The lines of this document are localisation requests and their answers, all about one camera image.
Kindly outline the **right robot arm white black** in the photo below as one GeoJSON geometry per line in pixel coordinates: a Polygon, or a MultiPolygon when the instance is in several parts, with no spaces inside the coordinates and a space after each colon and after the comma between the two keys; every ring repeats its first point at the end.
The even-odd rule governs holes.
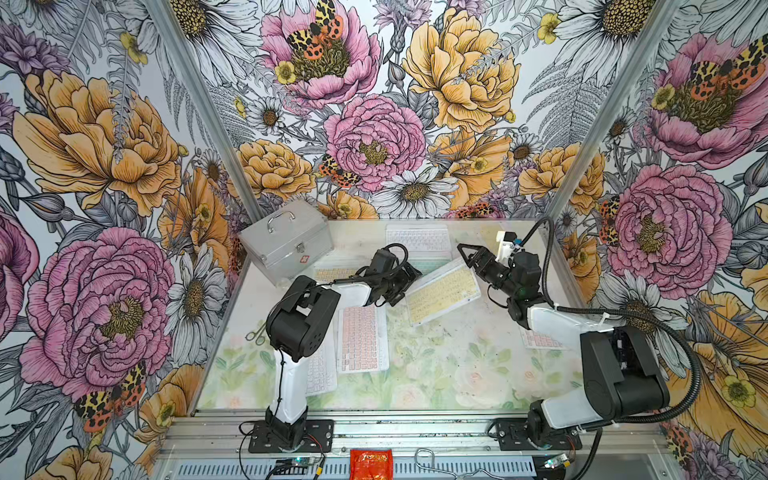
{"type": "Polygon", "coordinates": [[[503,264],[483,246],[460,243],[457,250],[479,279],[506,295],[504,306],[515,323],[579,354],[582,385],[531,404],[526,420],[531,443],[543,447],[576,427],[626,422],[669,405],[668,388],[641,330],[614,326],[605,315],[594,321],[549,302],[536,254],[518,251],[503,264]]]}

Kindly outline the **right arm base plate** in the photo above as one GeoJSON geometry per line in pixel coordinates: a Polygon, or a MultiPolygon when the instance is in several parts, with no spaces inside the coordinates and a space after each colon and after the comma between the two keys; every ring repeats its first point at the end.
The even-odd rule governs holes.
{"type": "Polygon", "coordinates": [[[496,418],[487,426],[486,435],[498,443],[501,451],[578,451],[583,448],[575,431],[552,429],[546,422],[522,417],[496,418]]]}

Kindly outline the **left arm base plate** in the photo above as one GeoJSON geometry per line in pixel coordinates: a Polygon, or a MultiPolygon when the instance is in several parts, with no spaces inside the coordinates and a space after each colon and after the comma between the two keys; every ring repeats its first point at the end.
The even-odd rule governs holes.
{"type": "Polygon", "coordinates": [[[305,420],[295,425],[260,420],[248,435],[247,451],[251,454],[329,453],[334,427],[332,420],[305,420]]]}

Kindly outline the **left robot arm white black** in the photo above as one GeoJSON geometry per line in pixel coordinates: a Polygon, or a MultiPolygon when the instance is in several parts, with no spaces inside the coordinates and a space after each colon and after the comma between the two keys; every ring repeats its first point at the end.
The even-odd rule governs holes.
{"type": "Polygon", "coordinates": [[[407,247],[390,243],[348,278],[319,283],[296,277],[265,321],[277,368],[265,424],[281,449],[298,449],[307,435],[308,359],[321,347],[336,314],[380,303],[395,306],[421,276],[409,263],[407,247]]]}

